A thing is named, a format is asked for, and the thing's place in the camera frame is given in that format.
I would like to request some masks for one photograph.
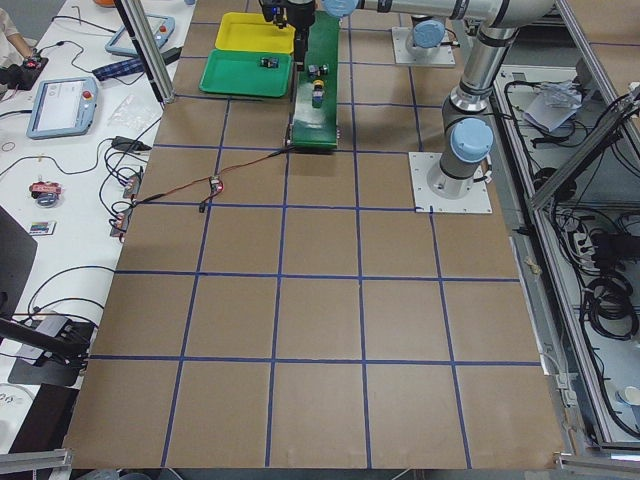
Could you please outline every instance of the orange object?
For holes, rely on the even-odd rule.
[[[101,7],[115,7],[114,0],[93,0],[95,3],[100,5]]]

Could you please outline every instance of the person's arm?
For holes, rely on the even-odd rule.
[[[11,43],[11,45],[16,47],[16,50],[18,50],[20,55],[22,55],[24,58],[30,57],[32,55],[33,50],[29,45],[27,45],[27,42],[24,41],[23,36],[19,33],[14,33],[13,35],[7,36],[7,40],[9,40],[9,43]]]

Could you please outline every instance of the green conveyor belt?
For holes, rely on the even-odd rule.
[[[338,146],[338,41],[340,25],[325,12],[316,12],[316,22],[309,32],[309,51],[305,71],[299,72],[291,128],[291,145],[298,148],[333,149]],[[329,65],[324,81],[324,99],[318,108],[311,103],[313,80],[307,74],[309,65]]]

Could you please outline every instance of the blue joint cap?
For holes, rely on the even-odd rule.
[[[433,48],[442,43],[445,28],[437,20],[425,20],[413,29],[413,43],[416,47]]]
[[[481,162],[493,146],[493,131],[479,118],[465,118],[454,126],[451,149],[461,161]]]
[[[325,11],[332,17],[351,15],[358,7],[358,0],[322,0]]]

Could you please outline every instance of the tablet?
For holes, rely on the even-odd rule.
[[[27,137],[84,135],[93,121],[98,85],[91,77],[47,80],[38,87]]]
[[[169,40],[169,37],[175,30],[175,19],[173,17],[166,17],[163,15],[148,14],[147,20],[149,21],[149,26],[151,27],[151,32],[153,33],[156,45],[158,48],[162,47],[167,43],[167,40]],[[109,40],[105,49],[107,52],[113,53],[114,55],[123,55],[125,57],[138,56],[138,52],[136,52],[136,49],[131,42],[131,37],[124,26],[120,27],[111,40]]]

